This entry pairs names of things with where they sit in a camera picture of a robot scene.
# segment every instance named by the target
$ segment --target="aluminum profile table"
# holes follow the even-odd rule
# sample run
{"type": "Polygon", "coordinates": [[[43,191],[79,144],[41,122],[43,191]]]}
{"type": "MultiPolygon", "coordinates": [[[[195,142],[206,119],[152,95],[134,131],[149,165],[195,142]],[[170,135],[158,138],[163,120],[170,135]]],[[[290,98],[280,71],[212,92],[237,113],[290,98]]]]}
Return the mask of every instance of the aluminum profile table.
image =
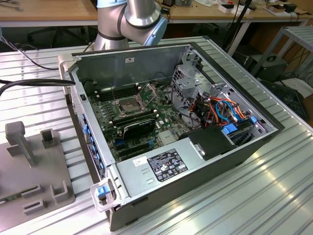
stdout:
{"type": "MultiPolygon", "coordinates": [[[[210,54],[286,127],[285,130],[242,165],[110,233],[105,213],[94,208],[89,195],[91,177],[62,88],[11,88],[0,98],[1,141],[5,141],[3,125],[8,120],[24,121],[27,135],[41,128],[59,130],[76,200],[3,234],[312,234],[313,129],[211,40],[203,37],[167,39],[161,44],[190,41],[210,54]]],[[[56,67],[57,55],[83,49],[48,49],[28,52],[28,55],[40,64],[56,67]]],[[[203,69],[213,80],[219,81],[213,70],[203,69]]],[[[59,78],[59,74],[32,65],[18,53],[1,54],[0,79],[23,78],[59,78]]]]}
{"type": "MultiPolygon", "coordinates": [[[[278,56],[283,56],[287,49],[290,47],[292,42],[300,44],[305,49],[313,52],[313,27],[282,27],[274,40],[271,42],[267,50],[264,52],[263,56],[256,64],[251,74],[256,75],[262,64],[268,58],[269,54],[274,50],[276,45],[280,42],[283,36],[289,37],[289,40],[285,43],[282,49],[279,51],[278,56]]],[[[313,61],[309,63],[301,72],[301,76],[307,72],[313,66],[313,61]]]]}

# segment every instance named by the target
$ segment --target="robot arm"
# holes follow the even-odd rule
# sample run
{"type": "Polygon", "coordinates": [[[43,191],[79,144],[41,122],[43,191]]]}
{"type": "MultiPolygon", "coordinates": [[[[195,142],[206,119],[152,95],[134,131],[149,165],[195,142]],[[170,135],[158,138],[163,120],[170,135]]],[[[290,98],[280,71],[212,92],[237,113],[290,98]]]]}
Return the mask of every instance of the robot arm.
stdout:
{"type": "Polygon", "coordinates": [[[131,39],[144,46],[159,43],[167,26],[155,0],[98,0],[95,50],[127,48],[131,39]]]}

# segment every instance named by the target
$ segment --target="warning label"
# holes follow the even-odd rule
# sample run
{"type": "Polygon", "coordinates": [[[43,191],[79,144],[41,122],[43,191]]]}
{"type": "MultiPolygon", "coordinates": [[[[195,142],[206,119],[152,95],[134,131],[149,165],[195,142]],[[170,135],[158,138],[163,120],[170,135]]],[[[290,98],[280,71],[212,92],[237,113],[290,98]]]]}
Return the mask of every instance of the warning label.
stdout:
{"type": "Polygon", "coordinates": [[[148,158],[148,163],[156,175],[157,180],[160,182],[188,170],[184,161],[174,148],[152,158],[148,158]]]}

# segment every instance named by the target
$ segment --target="wooden table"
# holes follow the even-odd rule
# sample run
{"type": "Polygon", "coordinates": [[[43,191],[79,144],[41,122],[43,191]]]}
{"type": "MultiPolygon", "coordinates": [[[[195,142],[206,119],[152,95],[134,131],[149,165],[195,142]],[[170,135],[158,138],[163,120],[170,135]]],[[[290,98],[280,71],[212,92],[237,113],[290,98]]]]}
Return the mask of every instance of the wooden table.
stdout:
{"type": "MultiPolygon", "coordinates": [[[[23,12],[0,7],[1,27],[97,25],[97,11],[90,0],[19,0],[23,12]]],[[[232,55],[252,22],[301,22],[305,26],[313,16],[277,17],[257,5],[257,10],[244,16],[237,37],[228,54],[232,55]]],[[[234,15],[223,13],[218,6],[207,7],[193,2],[191,7],[173,6],[170,23],[229,23],[234,15]]]]}
{"type": "Polygon", "coordinates": [[[97,25],[90,0],[18,0],[23,11],[0,6],[1,27],[97,25]]]}

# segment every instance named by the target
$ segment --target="blue cable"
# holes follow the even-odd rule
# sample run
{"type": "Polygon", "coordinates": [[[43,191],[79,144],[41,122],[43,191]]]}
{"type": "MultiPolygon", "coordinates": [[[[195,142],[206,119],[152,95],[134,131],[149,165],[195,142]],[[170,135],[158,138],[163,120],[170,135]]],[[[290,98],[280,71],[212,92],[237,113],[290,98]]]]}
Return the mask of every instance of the blue cable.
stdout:
{"type": "Polygon", "coordinates": [[[219,102],[217,102],[217,103],[216,103],[216,106],[215,106],[216,113],[217,113],[217,115],[218,115],[220,118],[226,120],[226,121],[229,123],[229,120],[228,120],[227,118],[223,117],[223,116],[220,114],[220,111],[219,111],[219,102]]]}
{"type": "Polygon", "coordinates": [[[233,112],[233,114],[237,120],[241,120],[240,116],[233,109],[233,106],[231,105],[231,103],[229,103],[228,101],[225,101],[225,100],[222,100],[222,102],[226,103],[230,107],[231,111],[233,112]]]}
{"type": "Polygon", "coordinates": [[[216,106],[215,106],[216,113],[217,113],[217,115],[218,115],[220,118],[222,118],[222,119],[226,120],[228,123],[230,123],[227,118],[223,117],[223,116],[220,114],[220,111],[219,111],[219,103],[220,103],[220,102],[223,102],[223,103],[227,104],[227,105],[230,107],[230,110],[232,111],[232,113],[234,114],[234,116],[236,117],[236,119],[237,119],[237,120],[241,120],[240,116],[235,112],[235,110],[233,109],[232,105],[231,105],[228,101],[226,101],[226,100],[221,100],[221,101],[219,101],[219,102],[216,103],[216,106]]]}

